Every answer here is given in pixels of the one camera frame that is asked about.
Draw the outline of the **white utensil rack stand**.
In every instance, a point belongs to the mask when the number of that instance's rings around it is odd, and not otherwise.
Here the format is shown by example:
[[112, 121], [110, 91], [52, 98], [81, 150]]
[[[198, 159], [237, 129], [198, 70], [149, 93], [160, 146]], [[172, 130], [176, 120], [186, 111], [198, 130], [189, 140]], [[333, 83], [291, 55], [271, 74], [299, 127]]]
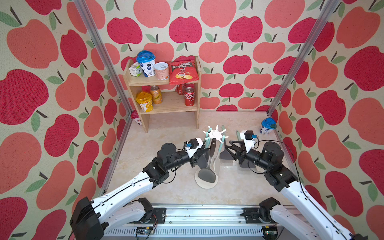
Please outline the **white utensil rack stand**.
[[[206, 137], [204, 140], [204, 143], [206, 144], [206, 148], [210, 148], [211, 139], [216, 139], [217, 141], [220, 141], [223, 144], [222, 127], [219, 127], [217, 125], [216, 129], [213, 130], [212, 127], [208, 126], [208, 130], [204, 131], [204, 133], [206, 134]], [[215, 154], [214, 154], [213, 159], [211, 161], [211, 165], [210, 165], [211, 170], [213, 170], [213, 160], [215, 158], [215, 155], [216, 155], [216, 151], [215, 151]], [[201, 179], [198, 178], [198, 173], [200, 170], [201, 169], [197, 170], [195, 173], [195, 181], [198, 184], [198, 186], [203, 188], [203, 189], [206, 189], [206, 190], [214, 188], [217, 185], [219, 179], [216, 179], [214, 183], [208, 183], [208, 182], [202, 181]]]

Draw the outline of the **grey spatula mint handle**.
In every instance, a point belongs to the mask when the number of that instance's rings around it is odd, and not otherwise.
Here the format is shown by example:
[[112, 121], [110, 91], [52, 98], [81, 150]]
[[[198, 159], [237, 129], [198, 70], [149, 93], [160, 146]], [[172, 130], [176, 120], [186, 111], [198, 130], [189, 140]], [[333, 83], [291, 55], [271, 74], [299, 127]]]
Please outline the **grey spatula mint handle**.
[[[244, 142], [246, 153], [249, 153], [251, 151], [251, 149], [254, 148], [254, 146], [258, 140], [258, 136], [255, 135], [254, 132], [251, 130], [241, 131], [239, 133], [239, 136], [240, 136], [240, 141]], [[254, 168], [255, 165], [252, 162], [250, 162], [249, 160], [244, 159], [241, 163], [241, 167], [242, 168]]]

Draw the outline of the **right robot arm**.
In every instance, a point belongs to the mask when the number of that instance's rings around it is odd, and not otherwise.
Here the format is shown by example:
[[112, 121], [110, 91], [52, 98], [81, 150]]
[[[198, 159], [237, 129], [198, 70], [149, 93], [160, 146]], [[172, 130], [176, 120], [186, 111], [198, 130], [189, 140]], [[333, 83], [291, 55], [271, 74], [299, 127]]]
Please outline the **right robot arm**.
[[278, 141], [267, 141], [262, 151], [253, 147], [254, 140], [230, 141], [225, 147], [239, 163], [253, 163], [264, 170], [264, 177], [277, 192], [286, 197], [304, 221], [291, 215], [276, 199], [269, 198], [259, 204], [261, 221], [274, 221], [300, 240], [364, 240], [335, 220], [305, 189], [300, 179], [283, 165], [284, 152]]

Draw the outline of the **wooden two-tier shelf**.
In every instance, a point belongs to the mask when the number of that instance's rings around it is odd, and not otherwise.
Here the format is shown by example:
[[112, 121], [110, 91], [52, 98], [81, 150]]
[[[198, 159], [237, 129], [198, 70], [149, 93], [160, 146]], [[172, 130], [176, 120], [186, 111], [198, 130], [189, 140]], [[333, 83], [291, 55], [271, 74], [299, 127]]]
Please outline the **wooden two-tier shelf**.
[[169, 84], [168, 80], [160, 81], [156, 77], [146, 78], [143, 75], [139, 77], [133, 77], [130, 74], [129, 67], [133, 64], [133, 60], [128, 60], [126, 68], [123, 74], [123, 78], [127, 85], [130, 96], [133, 99], [133, 104], [138, 112], [138, 115], [142, 121], [144, 131], [147, 133], [149, 130], [150, 116], [154, 114], [169, 114], [179, 112], [193, 112], [195, 113], [196, 127], [199, 128], [200, 117], [200, 93], [201, 93], [201, 80], [193, 81], [195, 89], [195, 104], [191, 107], [185, 105], [184, 97], [179, 95], [176, 91], [162, 92], [163, 102], [159, 105], [155, 105], [154, 109], [150, 112], [144, 112], [140, 105], [136, 101], [138, 93], [142, 92], [143, 86], [162, 86]]

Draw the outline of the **red white cup behind shelf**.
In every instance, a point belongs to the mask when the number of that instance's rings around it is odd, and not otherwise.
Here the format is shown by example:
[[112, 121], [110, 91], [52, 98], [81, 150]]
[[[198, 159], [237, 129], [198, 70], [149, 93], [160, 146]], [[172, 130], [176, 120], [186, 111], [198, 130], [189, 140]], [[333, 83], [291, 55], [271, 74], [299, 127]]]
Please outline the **red white cup behind shelf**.
[[142, 121], [141, 121], [141, 119], [140, 119], [140, 117], [139, 117], [139, 114], [138, 114], [137, 110], [133, 110], [133, 111], [132, 111], [132, 113], [130, 114], [130, 118], [131, 118], [134, 122], [136, 122], [138, 125], [140, 125], [140, 126], [143, 125], [143, 123], [142, 123]]

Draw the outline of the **yellow mango cup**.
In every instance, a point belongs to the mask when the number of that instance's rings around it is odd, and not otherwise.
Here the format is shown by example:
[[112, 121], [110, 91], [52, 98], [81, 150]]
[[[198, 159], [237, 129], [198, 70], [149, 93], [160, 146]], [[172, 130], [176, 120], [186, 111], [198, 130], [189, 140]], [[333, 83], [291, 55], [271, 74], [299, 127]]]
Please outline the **yellow mango cup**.
[[137, 103], [143, 112], [151, 112], [153, 110], [153, 96], [148, 92], [139, 92], [136, 97]]

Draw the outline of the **right circuit board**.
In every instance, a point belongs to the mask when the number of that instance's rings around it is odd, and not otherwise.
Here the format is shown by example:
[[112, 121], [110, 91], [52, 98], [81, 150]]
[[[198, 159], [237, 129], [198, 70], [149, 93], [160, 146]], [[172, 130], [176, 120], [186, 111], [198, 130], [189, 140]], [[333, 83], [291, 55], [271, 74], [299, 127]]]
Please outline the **right circuit board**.
[[262, 226], [263, 239], [276, 240], [278, 237], [278, 228], [276, 226]]

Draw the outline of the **red chips bag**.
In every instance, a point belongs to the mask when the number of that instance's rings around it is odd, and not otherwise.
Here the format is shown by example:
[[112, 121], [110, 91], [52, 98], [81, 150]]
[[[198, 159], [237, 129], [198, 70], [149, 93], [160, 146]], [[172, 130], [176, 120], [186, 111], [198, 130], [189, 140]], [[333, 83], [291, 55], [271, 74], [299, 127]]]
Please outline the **red chips bag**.
[[178, 61], [169, 63], [170, 85], [187, 84], [199, 80], [195, 61]]

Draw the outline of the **left circuit board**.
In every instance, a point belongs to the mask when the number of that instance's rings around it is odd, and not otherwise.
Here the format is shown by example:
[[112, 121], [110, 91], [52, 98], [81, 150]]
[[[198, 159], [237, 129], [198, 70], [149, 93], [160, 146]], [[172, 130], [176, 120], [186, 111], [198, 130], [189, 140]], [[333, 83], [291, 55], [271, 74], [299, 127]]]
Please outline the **left circuit board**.
[[154, 227], [137, 227], [136, 228], [136, 235], [151, 235], [154, 233]]

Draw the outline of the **pink cup foil lid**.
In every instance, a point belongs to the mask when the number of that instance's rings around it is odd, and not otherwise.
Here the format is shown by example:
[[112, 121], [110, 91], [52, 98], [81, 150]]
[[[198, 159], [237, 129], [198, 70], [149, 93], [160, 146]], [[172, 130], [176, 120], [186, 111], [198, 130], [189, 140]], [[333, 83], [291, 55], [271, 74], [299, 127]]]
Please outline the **pink cup foil lid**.
[[168, 80], [170, 77], [169, 65], [165, 62], [159, 62], [154, 65], [155, 77], [160, 80]]

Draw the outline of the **small green white carton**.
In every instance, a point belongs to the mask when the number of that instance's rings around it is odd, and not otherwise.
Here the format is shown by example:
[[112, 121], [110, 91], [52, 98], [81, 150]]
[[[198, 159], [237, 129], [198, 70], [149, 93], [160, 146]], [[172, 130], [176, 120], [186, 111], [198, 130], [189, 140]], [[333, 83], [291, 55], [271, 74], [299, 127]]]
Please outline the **small green white carton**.
[[129, 72], [133, 77], [139, 77], [143, 74], [143, 70], [138, 62], [135, 62], [129, 66]]

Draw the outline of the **blue lid yogurt tub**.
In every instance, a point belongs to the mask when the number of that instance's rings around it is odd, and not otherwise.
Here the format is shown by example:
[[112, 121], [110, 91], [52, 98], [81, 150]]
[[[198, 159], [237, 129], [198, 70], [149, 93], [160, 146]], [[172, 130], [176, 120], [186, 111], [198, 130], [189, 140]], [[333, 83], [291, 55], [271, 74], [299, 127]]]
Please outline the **blue lid yogurt tub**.
[[155, 73], [155, 55], [150, 51], [141, 51], [137, 55], [137, 62], [139, 63], [145, 77], [153, 77]]

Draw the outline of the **left aluminium frame post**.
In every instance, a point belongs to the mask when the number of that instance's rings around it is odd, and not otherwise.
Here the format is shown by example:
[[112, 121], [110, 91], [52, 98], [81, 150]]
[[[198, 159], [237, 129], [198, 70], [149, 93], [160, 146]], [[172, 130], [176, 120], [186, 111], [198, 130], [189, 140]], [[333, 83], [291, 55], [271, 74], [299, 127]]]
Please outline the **left aluminium frame post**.
[[125, 80], [121, 81], [121, 78], [117, 74], [115, 67], [112, 64], [112, 59], [105, 47], [105, 43], [103, 42], [99, 30], [97, 29], [96, 23], [92, 17], [91, 11], [88, 8], [86, 1], [74, 1], [79, 11], [79, 14], [91, 36], [91, 39], [99, 53], [99, 56], [102, 60], [105, 69], [113, 81], [113, 84], [118, 92], [118, 96], [120, 97], [128, 115], [133, 111], [130, 102], [128, 100], [129, 95], [127, 95], [127, 90], [124, 89]]

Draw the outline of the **aluminium frame post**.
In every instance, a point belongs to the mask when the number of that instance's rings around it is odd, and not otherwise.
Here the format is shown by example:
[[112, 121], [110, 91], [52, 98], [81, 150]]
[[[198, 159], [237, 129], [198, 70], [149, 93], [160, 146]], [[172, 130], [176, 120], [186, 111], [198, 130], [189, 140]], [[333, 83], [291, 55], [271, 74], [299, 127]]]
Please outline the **aluminium frame post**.
[[334, 11], [338, 8], [338, 5], [341, 1], [329, 0], [325, 2], [325, 6], [320, 12], [318, 19], [316, 20], [312, 30], [309, 33], [306, 41], [303, 43], [298, 56], [296, 57], [289, 73], [286, 77], [284, 77], [283, 83], [271, 102], [270, 107], [268, 108], [267, 115], [269, 117], [272, 116], [278, 104], [281, 102], [282, 97], [284, 96], [286, 90], [288, 89], [291, 81], [293, 81], [295, 75], [299, 71], [301, 65], [303, 64], [306, 56], [309, 54], [310, 50], [314, 47], [316, 40], [319, 38], [322, 30], [326, 26], [330, 16], [334, 13]]
[[120, 97], [128, 115], [133, 111], [130, 102], [128, 100], [129, 95], [127, 95], [127, 90], [124, 89], [125, 80], [121, 81], [121, 78], [117, 74], [115, 67], [112, 64], [112, 59], [105, 47], [105, 43], [103, 42], [99, 30], [97, 29], [96, 23], [92, 17], [91, 11], [88, 8], [86, 1], [74, 1], [79, 11], [79, 14], [91, 36], [91, 39], [99, 53], [99, 56], [102, 60], [105, 69], [113, 81], [113, 84], [118, 92], [118, 96]]

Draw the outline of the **right aluminium frame post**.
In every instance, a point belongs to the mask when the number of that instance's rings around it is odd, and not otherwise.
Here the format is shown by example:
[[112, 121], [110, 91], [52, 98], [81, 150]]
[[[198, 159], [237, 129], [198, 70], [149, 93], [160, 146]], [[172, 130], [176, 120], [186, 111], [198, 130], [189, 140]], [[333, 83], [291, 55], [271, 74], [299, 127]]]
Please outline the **right aluminium frame post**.
[[306, 41], [303, 43], [298, 56], [296, 57], [289, 73], [286, 77], [284, 77], [283, 83], [271, 102], [270, 107], [268, 108], [267, 115], [269, 117], [272, 116], [278, 104], [281, 102], [282, 97], [284, 96], [286, 90], [288, 89], [291, 81], [293, 81], [295, 75], [299, 71], [301, 65], [303, 64], [306, 56], [309, 54], [310, 50], [314, 47], [316, 40], [319, 38], [322, 30], [326, 26], [330, 16], [334, 13], [334, 11], [338, 8], [338, 5], [341, 1], [329, 0], [325, 2], [325, 6], [320, 12], [318, 19], [316, 20], [312, 30], [309, 33]]

